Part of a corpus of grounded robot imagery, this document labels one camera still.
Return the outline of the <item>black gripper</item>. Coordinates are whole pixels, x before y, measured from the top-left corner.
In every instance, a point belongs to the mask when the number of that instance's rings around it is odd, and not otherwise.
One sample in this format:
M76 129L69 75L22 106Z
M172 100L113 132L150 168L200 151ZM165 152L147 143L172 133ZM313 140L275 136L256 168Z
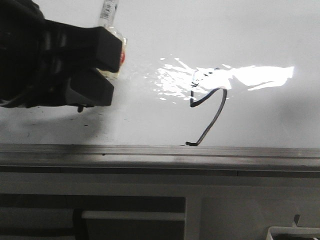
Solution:
M0 2L0 106L108 107L114 86L96 69L117 72L121 42L103 27L45 19L31 0ZM67 78L63 70L86 68Z

